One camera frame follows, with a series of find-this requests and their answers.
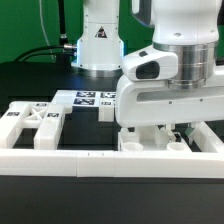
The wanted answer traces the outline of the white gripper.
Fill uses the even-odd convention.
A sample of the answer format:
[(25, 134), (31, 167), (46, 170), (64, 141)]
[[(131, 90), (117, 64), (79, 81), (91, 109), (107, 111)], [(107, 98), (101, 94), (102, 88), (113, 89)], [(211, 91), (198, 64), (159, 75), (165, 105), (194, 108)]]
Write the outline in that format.
[(215, 67), (205, 86), (190, 90), (169, 89), (165, 81), (131, 81), (122, 76), (115, 116), (121, 127), (166, 125), (170, 142), (176, 141), (172, 124), (189, 123), (185, 134), (192, 144), (193, 122), (224, 120), (224, 66)]

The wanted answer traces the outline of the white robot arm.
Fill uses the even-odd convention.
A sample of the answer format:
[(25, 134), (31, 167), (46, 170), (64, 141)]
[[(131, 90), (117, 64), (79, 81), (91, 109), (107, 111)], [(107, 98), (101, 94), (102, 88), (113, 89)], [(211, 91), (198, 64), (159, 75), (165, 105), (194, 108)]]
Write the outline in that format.
[(224, 65), (217, 64), (223, 0), (130, 0), (118, 37), (119, 0), (84, 0), (73, 65), (91, 75), (121, 70), (115, 116), (123, 128), (224, 120)]

